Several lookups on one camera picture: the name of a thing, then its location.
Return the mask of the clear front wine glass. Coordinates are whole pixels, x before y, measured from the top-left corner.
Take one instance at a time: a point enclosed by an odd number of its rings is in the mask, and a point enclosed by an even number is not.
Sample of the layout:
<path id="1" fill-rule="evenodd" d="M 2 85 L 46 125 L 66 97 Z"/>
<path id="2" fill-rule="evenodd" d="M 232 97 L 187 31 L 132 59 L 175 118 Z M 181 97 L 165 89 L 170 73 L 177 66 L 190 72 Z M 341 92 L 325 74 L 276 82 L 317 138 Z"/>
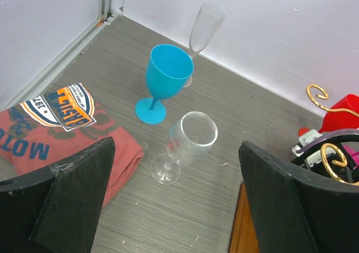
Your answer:
<path id="1" fill-rule="evenodd" d="M 218 128 L 207 114 L 186 113 L 169 131 L 166 152 L 152 159 L 151 176 L 162 185 L 174 184 L 182 168 L 206 156 L 217 137 Z"/>

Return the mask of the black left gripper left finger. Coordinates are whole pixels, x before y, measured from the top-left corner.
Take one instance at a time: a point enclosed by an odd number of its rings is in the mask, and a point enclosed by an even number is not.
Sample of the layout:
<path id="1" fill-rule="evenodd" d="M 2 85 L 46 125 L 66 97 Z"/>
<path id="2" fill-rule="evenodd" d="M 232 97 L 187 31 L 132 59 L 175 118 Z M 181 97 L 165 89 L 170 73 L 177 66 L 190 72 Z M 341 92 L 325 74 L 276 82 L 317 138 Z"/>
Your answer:
<path id="1" fill-rule="evenodd" d="M 106 137 L 2 181 L 1 252 L 90 252 L 115 150 Z"/>

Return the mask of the red wine glass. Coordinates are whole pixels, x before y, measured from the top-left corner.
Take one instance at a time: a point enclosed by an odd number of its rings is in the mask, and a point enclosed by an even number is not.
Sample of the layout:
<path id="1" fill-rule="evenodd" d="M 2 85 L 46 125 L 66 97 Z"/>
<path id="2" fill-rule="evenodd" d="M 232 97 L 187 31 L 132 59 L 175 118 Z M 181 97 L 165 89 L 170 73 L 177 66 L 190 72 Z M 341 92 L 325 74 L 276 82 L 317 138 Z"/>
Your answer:
<path id="1" fill-rule="evenodd" d="M 332 132 L 346 128 L 358 129 L 358 96 L 348 94 L 340 101 L 335 103 L 331 108 L 321 107 L 317 101 L 311 100 L 320 109 L 325 110 L 326 114 L 323 119 L 319 133 Z"/>

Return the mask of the pink wine glass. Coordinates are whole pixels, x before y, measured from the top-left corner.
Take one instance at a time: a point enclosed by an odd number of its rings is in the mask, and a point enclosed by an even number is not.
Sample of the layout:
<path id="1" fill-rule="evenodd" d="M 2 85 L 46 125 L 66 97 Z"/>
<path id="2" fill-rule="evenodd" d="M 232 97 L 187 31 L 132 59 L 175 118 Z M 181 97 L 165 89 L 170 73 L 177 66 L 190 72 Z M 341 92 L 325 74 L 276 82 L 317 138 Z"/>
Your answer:
<path id="1" fill-rule="evenodd" d="M 349 155 L 352 157 L 352 159 L 355 161 L 355 164 L 358 165 L 358 152 L 354 151 L 349 145 L 343 146 L 345 150 L 349 153 Z"/>

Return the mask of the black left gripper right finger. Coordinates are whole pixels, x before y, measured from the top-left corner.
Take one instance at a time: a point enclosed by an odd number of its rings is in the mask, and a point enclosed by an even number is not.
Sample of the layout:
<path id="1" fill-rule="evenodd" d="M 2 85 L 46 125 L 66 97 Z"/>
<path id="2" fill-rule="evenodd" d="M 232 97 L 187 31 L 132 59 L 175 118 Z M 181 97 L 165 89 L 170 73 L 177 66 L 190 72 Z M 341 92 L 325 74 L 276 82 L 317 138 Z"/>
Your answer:
<path id="1" fill-rule="evenodd" d="M 358 252 L 358 187 L 244 141 L 241 172 L 260 252 Z"/>

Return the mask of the light blue wine glass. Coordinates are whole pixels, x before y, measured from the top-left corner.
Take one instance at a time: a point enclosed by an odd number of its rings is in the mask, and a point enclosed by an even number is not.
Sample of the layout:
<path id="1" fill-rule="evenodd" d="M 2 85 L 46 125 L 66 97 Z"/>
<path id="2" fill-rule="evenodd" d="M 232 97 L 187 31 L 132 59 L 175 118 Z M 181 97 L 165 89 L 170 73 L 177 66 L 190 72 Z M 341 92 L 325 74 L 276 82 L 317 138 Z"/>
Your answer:
<path id="1" fill-rule="evenodd" d="M 149 57 L 145 81 L 151 97 L 139 100 L 135 114 L 149 125 L 161 123 L 166 117 L 163 100 L 174 97 L 184 87 L 194 71 L 194 63 L 181 48 L 160 44 L 155 46 Z"/>

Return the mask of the clear wine glass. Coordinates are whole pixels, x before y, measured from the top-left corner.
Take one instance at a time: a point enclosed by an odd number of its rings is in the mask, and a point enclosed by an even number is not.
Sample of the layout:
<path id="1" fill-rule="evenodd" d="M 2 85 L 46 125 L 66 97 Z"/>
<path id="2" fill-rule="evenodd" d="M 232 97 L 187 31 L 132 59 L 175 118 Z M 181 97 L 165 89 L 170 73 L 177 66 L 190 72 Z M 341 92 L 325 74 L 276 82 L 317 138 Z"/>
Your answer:
<path id="1" fill-rule="evenodd" d="M 166 152 L 152 159 L 151 176 L 162 185 L 174 184 L 182 168 L 206 156 L 217 137 L 218 128 L 207 114 L 186 113 L 169 131 Z"/>
<path id="2" fill-rule="evenodd" d="M 191 59 L 204 50 L 225 18 L 224 11 L 214 3 L 203 3 L 196 15 L 190 40 L 188 55 Z"/>

